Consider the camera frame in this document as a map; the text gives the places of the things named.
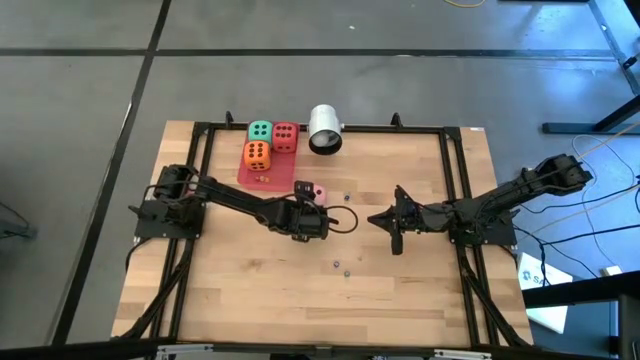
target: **green dice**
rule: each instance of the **green dice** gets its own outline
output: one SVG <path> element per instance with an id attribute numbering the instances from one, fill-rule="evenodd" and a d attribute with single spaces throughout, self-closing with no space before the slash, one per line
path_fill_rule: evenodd
<path id="1" fill-rule="evenodd" d="M 249 124 L 248 137 L 249 141 L 266 141 L 269 146 L 272 145 L 271 134 L 273 133 L 273 124 L 266 120 L 258 120 Z"/>

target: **pink dice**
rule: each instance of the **pink dice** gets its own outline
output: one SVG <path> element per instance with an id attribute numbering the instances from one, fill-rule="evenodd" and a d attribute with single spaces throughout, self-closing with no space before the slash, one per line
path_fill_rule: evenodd
<path id="1" fill-rule="evenodd" d="M 322 186 L 313 184 L 313 193 L 315 194 L 314 203 L 320 206 L 327 203 L 327 191 Z"/>

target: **white cylinder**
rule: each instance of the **white cylinder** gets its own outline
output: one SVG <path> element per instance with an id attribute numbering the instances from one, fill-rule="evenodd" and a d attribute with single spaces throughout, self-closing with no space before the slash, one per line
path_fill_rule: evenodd
<path id="1" fill-rule="evenodd" d="M 309 136 L 320 130 L 331 130 L 340 133 L 340 120 L 336 116 L 336 109 L 331 105 L 318 105 L 311 110 L 309 120 Z"/>
<path id="2" fill-rule="evenodd" d="M 335 154 L 342 147 L 340 120 L 331 105 L 318 105 L 309 119 L 309 147 L 319 155 Z"/>

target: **dice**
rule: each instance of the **dice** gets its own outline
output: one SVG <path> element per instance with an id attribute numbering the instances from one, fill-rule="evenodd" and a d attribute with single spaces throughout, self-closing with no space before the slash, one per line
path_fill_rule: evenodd
<path id="1" fill-rule="evenodd" d="M 313 200 L 316 205 L 324 206 L 327 202 L 327 191 L 322 186 L 309 181 L 297 180 L 293 184 L 293 192 Z"/>
<path id="2" fill-rule="evenodd" d="M 273 150 L 279 153 L 291 153 L 298 146 L 297 128 L 292 123 L 277 123 L 273 130 Z"/>
<path id="3" fill-rule="evenodd" d="M 327 203 L 327 190 L 322 186 L 313 184 L 313 193 L 315 194 L 315 198 L 313 199 L 314 203 L 321 206 Z"/>
<path id="4" fill-rule="evenodd" d="M 247 138 L 249 141 L 265 141 L 271 146 L 271 137 L 273 132 L 273 124 L 266 120 L 258 120 L 249 124 L 247 130 Z"/>
<path id="5" fill-rule="evenodd" d="M 271 167 L 271 149 L 266 141 L 249 141 L 244 146 L 244 164 L 252 171 L 266 171 Z"/>

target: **orange dice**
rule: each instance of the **orange dice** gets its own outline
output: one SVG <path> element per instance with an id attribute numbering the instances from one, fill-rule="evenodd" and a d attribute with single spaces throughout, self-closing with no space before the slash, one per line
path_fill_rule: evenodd
<path id="1" fill-rule="evenodd" d="M 244 164 L 252 171 L 266 171 L 271 167 L 271 149 L 266 141 L 249 141 L 244 146 Z"/>

